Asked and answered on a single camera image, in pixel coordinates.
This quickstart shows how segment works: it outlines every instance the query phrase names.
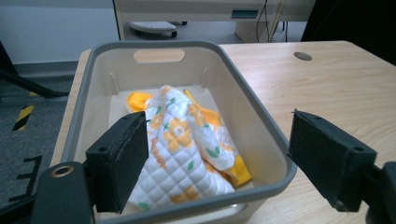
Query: bin handle cutout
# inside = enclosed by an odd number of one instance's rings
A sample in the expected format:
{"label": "bin handle cutout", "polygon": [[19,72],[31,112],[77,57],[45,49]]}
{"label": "bin handle cutout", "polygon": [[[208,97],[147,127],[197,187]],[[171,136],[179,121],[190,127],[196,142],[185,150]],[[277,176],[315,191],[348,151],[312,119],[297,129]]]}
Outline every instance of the bin handle cutout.
{"label": "bin handle cutout", "polygon": [[138,63],[177,63],[184,59],[182,49],[139,49],[134,53]]}
{"label": "bin handle cutout", "polygon": [[230,217],[244,211],[248,205],[246,203],[236,203],[218,210],[207,212],[193,217],[185,217],[174,221],[164,222],[163,224],[183,224],[183,223],[206,223],[220,218]]}

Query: white wall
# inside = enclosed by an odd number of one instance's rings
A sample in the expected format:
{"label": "white wall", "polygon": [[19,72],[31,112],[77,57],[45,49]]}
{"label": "white wall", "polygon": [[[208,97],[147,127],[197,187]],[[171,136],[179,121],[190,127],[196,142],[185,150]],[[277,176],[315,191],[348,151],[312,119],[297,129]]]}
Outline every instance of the white wall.
{"label": "white wall", "polygon": [[52,63],[119,36],[112,0],[0,0],[0,39],[13,63]]}

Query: floor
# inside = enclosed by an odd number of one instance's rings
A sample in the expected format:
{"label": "floor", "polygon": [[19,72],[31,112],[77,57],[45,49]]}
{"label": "floor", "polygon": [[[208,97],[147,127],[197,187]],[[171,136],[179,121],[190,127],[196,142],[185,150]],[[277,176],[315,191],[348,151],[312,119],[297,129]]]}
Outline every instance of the floor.
{"label": "floor", "polygon": [[[175,22],[177,37],[169,35],[143,34],[134,31],[127,34],[128,40],[205,40],[215,44],[243,44],[234,34],[235,22],[189,21],[187,25]],[[303,35],[306,22],[289,22],[288,29],[278,25],[273,42],[298,42]],[[22,64],[17,70],[20,75],[46,85],[57,91],[69,91],[77,62]],[[57,134],[60,130],[66,102],[35,105],[26,119],[23,130],[13,131],[26,108],[24,104],[5,105],[7,99],[20,102],[30,92],[0,80],[0,208],[24,199],[35,193],[38,177],[51,160]]]}

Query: floral cloth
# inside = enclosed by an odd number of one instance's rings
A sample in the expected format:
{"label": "floral cloth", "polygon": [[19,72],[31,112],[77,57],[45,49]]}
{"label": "floral cloth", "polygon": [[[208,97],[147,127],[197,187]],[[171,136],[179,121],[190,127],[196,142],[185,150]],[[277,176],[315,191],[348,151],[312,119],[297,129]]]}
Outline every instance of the floral cloth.
{"label": "floral cloth", "polygon": [[164,86],[148,100],[146,117],[149,157],[131,203],[148,210],[234,192],[218,172],[234,165],[231,138],[188,96]]}

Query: quilted fabric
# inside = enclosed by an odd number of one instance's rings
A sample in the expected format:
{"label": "quilted fabric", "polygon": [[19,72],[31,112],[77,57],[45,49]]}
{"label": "quilted fabric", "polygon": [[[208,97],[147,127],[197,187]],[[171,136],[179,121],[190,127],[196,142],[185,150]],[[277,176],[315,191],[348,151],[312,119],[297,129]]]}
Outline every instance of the quilted fabric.
{"label": "quilted fabric", "polygon": [[149,101],[149,158],[129,199],[142,210],[233,192],[219,171],[233,167],[223,127],[206,122],[183,92],[164,86]]}

